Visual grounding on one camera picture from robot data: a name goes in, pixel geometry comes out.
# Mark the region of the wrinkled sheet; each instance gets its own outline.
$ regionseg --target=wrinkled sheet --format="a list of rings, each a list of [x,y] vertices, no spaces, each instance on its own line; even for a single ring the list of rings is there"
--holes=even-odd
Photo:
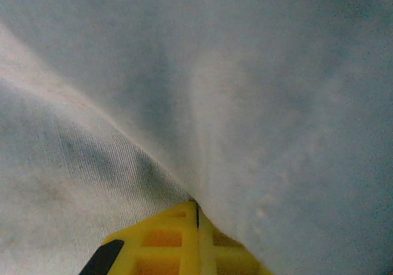
[[[276,275],[392,262],[392,0],[0,0],[0,273],[195,198]]]

